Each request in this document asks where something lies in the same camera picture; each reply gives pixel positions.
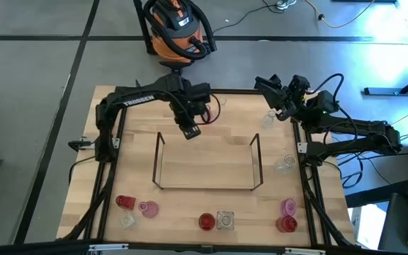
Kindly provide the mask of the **black aluminium table frame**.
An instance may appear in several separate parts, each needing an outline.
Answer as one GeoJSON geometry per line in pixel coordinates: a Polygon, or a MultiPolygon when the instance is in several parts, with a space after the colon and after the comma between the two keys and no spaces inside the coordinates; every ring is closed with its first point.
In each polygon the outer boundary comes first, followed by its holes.
{"type": "Polygon", "coordinates": [[[148,244],[215,244],[235,246],[309,247],[322,244],[323,231],[319,220],[309,228],[307,206],[302,193],[305,177],[298,170],[286,174],[274,171],[280,156],[296,151],[293,125],[276,123],[271,130],[260,126],[268,106],[263,96],[253,89],[216,89],[216,95],[227,99],[213,126],[203,126],[198,137],[242,137],[260,135],[263,163],[263,185],[254,191],[235,190],[161,190],[152,182],[157,133],[173,140],[187,140],[172,118],[169,105],[155,101],[119,112],[113,135],[120,138],[118,160],[100,164],[90,159],[89,152],[78,154],[78,165],[72,175],[57,236],[65,237],[84,216],[96,199],[96,184],[104,184],[109,174],[113,184],[108,197],[96,210],[89,225],[92,237],[108,242],[139,242],[148,244]],[[119,196],[136,198],[133,210],[116,205],[119,196]],[[279,232],[276,220],[284,217],[280,203],[292,198],[296,212],[292,216],[298,226],[294,232],[279,232]],[[159,205],[156,217],[146,218],[138,209],[143,201],[159,205]],[[234,213],[234,229],[217,228],[217,212],[234,213]],[[120,218],[131,212],[136,223],[123,229],[120,218]],[[215,227],[203,231],[198,219],[203,213],[215,218],[215,227]]]}

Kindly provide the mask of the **clear faceted square glass vase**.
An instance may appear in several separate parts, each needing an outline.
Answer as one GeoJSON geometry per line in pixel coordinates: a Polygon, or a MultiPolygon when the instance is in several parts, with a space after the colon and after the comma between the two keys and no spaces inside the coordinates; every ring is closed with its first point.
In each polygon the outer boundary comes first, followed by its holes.
{"type": "Polygon", "coordinates": [[[125,229],[125,230],[131,228],[135,223],[136,223],[136,220],[133,217],[131,212],[125,213],[120,218],[120,224],[121,224],[122,228],[125,229]]]}

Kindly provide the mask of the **red pear-shaped glass vase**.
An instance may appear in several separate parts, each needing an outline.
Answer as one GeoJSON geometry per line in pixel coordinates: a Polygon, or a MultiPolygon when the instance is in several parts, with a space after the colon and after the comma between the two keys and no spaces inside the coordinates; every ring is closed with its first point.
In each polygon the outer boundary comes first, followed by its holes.
{"type": "Polygon", "coordinates": [[[205,212],[199,217],[198,225],[203,231],[210,231],[215,227],[215,218],[212,214],[205,212]]]}

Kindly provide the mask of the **wooden shelf black metal frame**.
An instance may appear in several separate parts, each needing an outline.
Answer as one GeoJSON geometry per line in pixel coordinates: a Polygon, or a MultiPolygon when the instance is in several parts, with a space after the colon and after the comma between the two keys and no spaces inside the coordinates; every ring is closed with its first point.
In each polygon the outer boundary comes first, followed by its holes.
{"type": "Polygon", "coordinates": [[[157,133],[152,182],[161,190],[254,191],[264,184],[260,135],[176,141],[157,133]]]}

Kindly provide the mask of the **red square glass vase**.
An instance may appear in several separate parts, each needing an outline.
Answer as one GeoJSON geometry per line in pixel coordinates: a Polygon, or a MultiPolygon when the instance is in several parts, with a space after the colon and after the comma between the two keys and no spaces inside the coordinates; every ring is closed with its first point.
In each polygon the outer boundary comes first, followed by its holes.
{"type": "Polygon", "coordinates": [[[119,195],[115,199],[116,205],[125,210],[133,210],[135,207],[136,198],[132,196],[119,195]]]}

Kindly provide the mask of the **pink long-necked glass vase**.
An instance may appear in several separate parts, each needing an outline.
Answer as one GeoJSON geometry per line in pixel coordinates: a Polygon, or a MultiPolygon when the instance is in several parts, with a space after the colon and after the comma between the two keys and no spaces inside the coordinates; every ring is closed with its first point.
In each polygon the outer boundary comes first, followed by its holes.
{"type": "Polygon", "coordinates": [[[138,209],[144,217],[153,218],[156,217],[159,212],[159,205],[152,200],[143,201],[138,205],[138,209]]]}

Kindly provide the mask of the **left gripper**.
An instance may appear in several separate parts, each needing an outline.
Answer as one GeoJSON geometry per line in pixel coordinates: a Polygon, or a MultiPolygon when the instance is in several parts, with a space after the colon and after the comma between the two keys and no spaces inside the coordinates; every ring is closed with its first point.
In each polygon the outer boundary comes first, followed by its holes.
{"type": "Polygon", "coordinates": [[[191,82],[177,74],[168,75],[169,106],[174,113],[174,120],[184,137],[190,140],[201,134],[194,121],[196,115],[205,113],[210,102],[210,84],[191,82]]]}

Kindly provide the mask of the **dark grey desk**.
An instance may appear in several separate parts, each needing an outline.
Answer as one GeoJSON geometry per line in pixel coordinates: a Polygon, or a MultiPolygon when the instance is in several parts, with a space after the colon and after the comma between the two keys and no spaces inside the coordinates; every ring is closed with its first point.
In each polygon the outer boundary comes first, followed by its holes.
{"type": "Polygon", "coordinates": [[[408,197],[393,193],[388,203],[378,249],[408,255],[408,197]]]}

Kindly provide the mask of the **clear star-cut crystal vase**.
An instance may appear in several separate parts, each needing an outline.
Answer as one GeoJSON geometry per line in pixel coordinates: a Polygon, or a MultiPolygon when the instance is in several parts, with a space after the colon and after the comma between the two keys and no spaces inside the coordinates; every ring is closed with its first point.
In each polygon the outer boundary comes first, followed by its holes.
{"type": "Polygon", "coordinates": [[[232,231],[234,229],[234,213],[230,211],[218,211],[217,228],[219,230],[232,231]]]}

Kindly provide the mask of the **pink ribbed wide glass vase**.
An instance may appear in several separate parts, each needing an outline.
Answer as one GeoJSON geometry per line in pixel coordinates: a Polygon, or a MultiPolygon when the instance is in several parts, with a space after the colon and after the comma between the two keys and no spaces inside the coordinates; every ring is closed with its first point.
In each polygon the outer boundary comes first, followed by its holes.
{"type": "Polygon", "coordinates": [[[292,198],[285,199],[280,203],[280,212],[283,216],[294,216],[296,208],[296,203],[292,198]]]}

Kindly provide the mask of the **red bulbous glass vase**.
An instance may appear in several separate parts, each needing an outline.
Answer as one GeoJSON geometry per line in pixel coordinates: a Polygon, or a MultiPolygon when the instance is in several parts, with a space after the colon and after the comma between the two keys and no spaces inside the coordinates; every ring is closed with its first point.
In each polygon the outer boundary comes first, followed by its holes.
{"type": "Polygon", "coordinates": [[[298,222],[292,216],[279,217],[276,220],[276,228],[279,232],[294,232],[297,227],[298,222]]]}

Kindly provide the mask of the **orange black shop vacuum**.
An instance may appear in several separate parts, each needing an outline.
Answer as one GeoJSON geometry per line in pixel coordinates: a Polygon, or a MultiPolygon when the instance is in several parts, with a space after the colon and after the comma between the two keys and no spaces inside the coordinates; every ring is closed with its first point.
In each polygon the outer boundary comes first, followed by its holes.
{"type": "Polygon", "coordinates": [[[142,14],[151,26],[150,50],[173,74],[217,51],[210,21],[192,0],[147,0],[142,14]]]}

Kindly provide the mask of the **black stand leg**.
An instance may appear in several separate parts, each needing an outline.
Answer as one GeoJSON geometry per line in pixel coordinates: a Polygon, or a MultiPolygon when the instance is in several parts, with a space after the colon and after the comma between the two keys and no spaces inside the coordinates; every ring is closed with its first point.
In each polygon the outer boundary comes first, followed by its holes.
{"type": "Polygon", "coordinates": [[[157,53],[154,50],[153,44],[152,44],[152,39],[150,37],[148,27],[147,27],[147,22],[145,18],[145,13],[143,11],[142,7],[142,1],[141,0],[133,0],[133,4],[137,13],[138,21],[140,23],[140,28],[142,31],[142,37],[144,40],[144,45],[146,47],[146,51],[149,55],[156,55],[157,53]]]}

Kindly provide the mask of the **black crossbar silver brackets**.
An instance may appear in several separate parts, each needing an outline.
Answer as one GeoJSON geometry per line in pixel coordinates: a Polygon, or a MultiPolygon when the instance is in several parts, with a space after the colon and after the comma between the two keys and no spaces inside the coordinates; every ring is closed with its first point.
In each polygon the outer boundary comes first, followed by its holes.
{"type": "Polygon", "coordinates": [[[100,239],[57,239],[52,242],[7,244],[0,246],[0,255],[61,255],[113,250],[193,251],[199,254],[215,254],[217,252],[253,252],[299,255],[408,255],[407,253],[396,251],[362,249],[357,246],[326,246],[323,244],[311,247],[235,246],[215,244],[148,244],[139,242],[117,243],[102,242],[100,239]]]}

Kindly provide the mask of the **clear swirl-patterned glass vase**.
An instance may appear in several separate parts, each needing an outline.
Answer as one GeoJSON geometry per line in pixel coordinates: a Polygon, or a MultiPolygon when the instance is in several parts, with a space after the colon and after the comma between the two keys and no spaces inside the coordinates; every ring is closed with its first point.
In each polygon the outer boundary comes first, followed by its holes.
{"type": "Polygon", "coordinates": [[[296,165],[296,158],[291,155],[285,155],[278,159],[274,165],[274,171],[278,174],[286,174],[296,165]]]}

